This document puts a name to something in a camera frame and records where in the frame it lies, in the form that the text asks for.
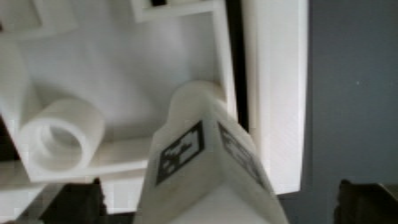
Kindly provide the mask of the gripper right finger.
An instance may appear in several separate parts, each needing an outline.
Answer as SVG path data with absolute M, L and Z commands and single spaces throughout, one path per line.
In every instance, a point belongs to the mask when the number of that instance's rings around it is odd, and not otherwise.
M 398 184 L 340 180 L 333 224 L 398 224 Z

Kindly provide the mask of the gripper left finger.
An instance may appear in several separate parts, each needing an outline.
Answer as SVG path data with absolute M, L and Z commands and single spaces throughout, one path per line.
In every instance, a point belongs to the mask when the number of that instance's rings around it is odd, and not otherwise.
M 99 182 L 67 184 L 38 216 L 44 224 L 101 224 L 106 214 Z

